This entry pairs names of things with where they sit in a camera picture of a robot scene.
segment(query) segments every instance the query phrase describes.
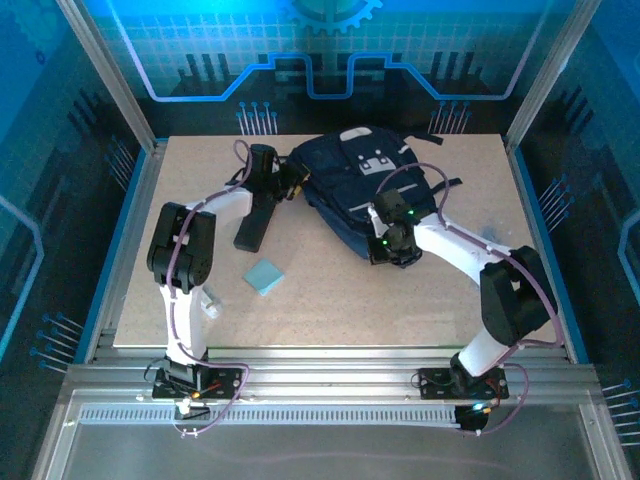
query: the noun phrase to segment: wooden work surface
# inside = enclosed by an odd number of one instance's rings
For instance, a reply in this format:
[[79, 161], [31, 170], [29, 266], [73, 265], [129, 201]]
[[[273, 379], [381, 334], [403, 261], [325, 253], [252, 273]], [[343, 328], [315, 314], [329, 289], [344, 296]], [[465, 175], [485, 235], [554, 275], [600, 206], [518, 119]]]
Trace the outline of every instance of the wooden work surface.
[[[237, 137], [171, 137], [124, 299], [115, 345], [164, 346], [165, 314], [146, 255], [160, 208], [219, 190], [241, 166]], [[281, 155], [312, 136], [246, 137]], [[456, 223], [510, 246], [532, 244], [511, 169], [498, 135], [444, 136], [437, 146], [414, 138], [420, 160], [460, 177], [445, 212]], [[427, 172], [431, 185], [441, 179]], [[482, 326], [478, 287], [440, 258], [425, 254], [401, 270], [356, 256], [298, 196], [277, 206], [259, 253], [236, 250], [240, 222], [217, 232], [209, 285], [223, 302], [205, 320], [209, 346], [463, 345]], [[261, 258], [285, 275], [265, 297], [243, 280]], [[534, 338], [553, 339], [547, 324]]]

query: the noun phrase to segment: glass panel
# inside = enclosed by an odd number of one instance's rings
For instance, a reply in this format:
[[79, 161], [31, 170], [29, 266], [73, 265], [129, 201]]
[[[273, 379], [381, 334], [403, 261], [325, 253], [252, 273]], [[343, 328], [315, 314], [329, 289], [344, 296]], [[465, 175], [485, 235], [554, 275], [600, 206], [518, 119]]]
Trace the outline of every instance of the glass panel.
[[251, 122], [263, 114], [279, 133], [356, 123], [504, 133], [573, 2], [87, 5], [167, 136], [275, 130]]
[[[639, 24], [632, 2], [602, 3], [521, 146], [590, 360], [604, 386], [629, 378], [633, 390], [640, 385]], [[634, 423], [637, 415], [619, 418]]]
[[0, 478], [23, 479], [139, 147], [55, 2], [0, 3], [0, 32]]

